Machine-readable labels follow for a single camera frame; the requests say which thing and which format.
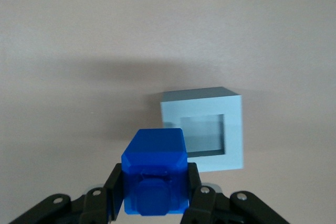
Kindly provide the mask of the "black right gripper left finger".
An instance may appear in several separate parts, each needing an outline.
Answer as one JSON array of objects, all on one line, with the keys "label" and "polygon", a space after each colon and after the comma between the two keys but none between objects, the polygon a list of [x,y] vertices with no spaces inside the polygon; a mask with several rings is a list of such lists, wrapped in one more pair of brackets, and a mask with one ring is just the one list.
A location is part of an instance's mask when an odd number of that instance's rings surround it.
[{"label": "black right gripper left finger", "polygon": [[75,200],[66,194],[50,195],[11,223],[112,223],[123,199],[122,167],[117,163],[103,186]]}]

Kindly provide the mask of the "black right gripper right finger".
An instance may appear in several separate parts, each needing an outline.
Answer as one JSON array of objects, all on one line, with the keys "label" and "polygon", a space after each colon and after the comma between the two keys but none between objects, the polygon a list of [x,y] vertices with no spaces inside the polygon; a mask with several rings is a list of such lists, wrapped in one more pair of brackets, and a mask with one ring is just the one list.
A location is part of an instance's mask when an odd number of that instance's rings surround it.
[{"label": "black right gripper right finger", "polygon": [[226,197],[211,186],[203,185],[196,163],[188,163],[189,207],[181,223],[288,223],[279,213],[249,191]]}]

